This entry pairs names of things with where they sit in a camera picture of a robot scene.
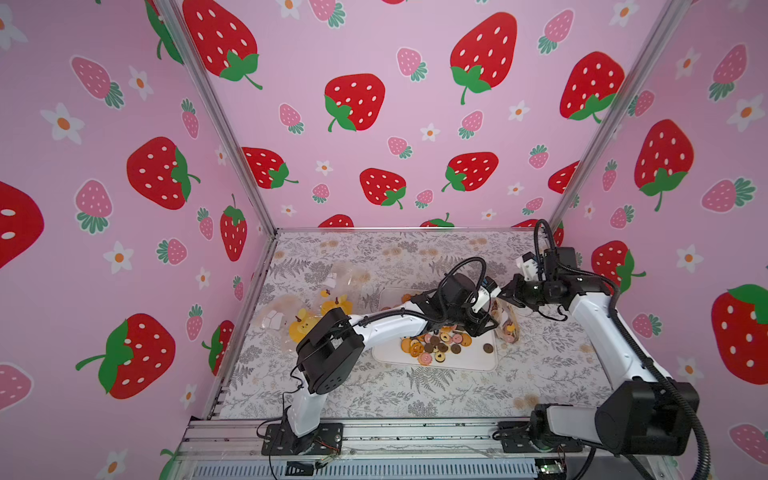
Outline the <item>ziploc bag yellow duck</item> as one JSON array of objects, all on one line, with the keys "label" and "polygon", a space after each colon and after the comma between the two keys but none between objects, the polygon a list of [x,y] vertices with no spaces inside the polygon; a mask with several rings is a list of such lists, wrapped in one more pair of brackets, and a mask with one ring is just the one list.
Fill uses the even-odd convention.
[{"label": "ziploc bag yellow duck", "polygon": [[370,280],[370,272],[361,266],[349,262],[334,264],[320,284],[320,316],[334,308],[341,308],[347,315],[367,312],[363,294]]}]

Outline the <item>ziploc bag with cookies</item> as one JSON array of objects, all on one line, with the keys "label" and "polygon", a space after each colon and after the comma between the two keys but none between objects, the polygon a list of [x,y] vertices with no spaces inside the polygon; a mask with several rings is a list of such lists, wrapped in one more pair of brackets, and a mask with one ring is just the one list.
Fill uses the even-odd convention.
[{"label": "ziploc bag with cookies", "polygon": [[319,320],[320,316],[316,312],[292,295],[269,302],[255,317],[256,325],[275,340],[284,352],[293,351]]}]

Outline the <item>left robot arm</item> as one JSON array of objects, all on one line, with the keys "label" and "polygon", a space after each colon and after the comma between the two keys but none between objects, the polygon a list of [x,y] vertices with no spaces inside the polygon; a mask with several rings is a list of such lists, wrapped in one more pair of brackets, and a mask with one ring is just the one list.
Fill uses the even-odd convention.
[{"label": "left robot arm", "polygon": [[393,339],[411,339],[457,326],[472,337],[496,328],[491,300],[501,293],[489,277],[474,282],[460,273],[446,275],[438,287],[398,307],[367,315],[348,315],[334,307],[323,315],[296,347],[294,372],[301,382],[287,410],[298,438],[314,433],[327,396],[341,386],[361,355]]}]

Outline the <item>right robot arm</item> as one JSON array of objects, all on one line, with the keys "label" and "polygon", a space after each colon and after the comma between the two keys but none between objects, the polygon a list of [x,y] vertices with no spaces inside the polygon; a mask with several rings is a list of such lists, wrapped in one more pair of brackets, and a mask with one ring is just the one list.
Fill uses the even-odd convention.
[{"label": "right robot arm", "polygon": [[563,261],[556,249],[528,252],[502,288],[499,299],[537,310],[556,306],[581,325],[612,388],[598,407],[542,404],[534,408],[528,437],[537,446],[554,447],[573,440],[627,459],[680,456],[696,441],[695,479],[708,477],[711,449],[697,416],[699,395],[675,381],[647,353],[620,316],[621,290],[609,278]]}]

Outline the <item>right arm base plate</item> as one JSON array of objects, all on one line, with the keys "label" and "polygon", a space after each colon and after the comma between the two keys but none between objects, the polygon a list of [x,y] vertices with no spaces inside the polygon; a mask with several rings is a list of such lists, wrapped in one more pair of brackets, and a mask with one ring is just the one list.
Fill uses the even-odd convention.
[{"label": "right arm base plate", "polygon": [[491,434],[501,443],[504,453],[580,453],[584,446],[577,440],[534,431],[529,421],[501,421]]}]

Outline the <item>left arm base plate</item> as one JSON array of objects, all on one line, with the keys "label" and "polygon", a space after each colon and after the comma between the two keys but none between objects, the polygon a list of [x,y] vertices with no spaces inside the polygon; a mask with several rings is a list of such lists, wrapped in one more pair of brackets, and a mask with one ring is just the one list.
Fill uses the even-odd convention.
[{"label": "left arm base plate", "polygon": [[297,436],[287,422],[271,424],[264,434],[263,456],[327,456],[341,451],[343,423],[320,423],[318,428],[304,436]]}]

